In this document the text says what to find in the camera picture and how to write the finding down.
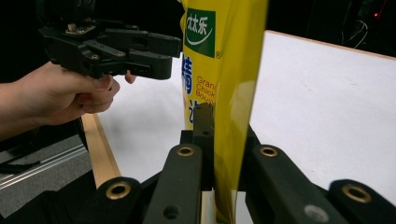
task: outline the green leaf logo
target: green leaf logo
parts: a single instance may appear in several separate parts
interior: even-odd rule
[[[214,58],[216,12],[188,8],[186,24],[185,45],[195,52]]]

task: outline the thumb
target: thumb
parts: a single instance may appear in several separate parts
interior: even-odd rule
[[[95,79],[75,72],[64,71],[60,78],[63,85],[58,89],[59,93],[108,91],[113,84],[113,77],[110,75]]]

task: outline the white table surface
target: white table surface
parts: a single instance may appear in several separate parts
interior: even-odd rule
[[[121,174],[144,181],[184,129],[181,60],[168,80],[116,79],[99,118]],[[313,183],[354,179],[396,204],[396,59],[266,32],[250,124]]]

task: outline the human hand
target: human hand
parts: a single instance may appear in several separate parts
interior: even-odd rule
[[[125,76],[129,83],[134,77]],[[46,63],[17,82],[21,111],[37,125],[58,125],[85,113],[107,110],[120,84],[112,76],[94,79]]]
[[[125,75],[128,83],[135,76]],[[59,125],[107,110],[120,84],[46,63],[20,80],[0,83],[0,141],[43,125]]]

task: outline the yellow package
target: yellow package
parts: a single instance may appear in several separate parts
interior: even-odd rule
[[[193,127],[196,105],[214,106],[216,208],[222,222],[234,223],[268,0],[182,0],[182,4],[186,129]]]

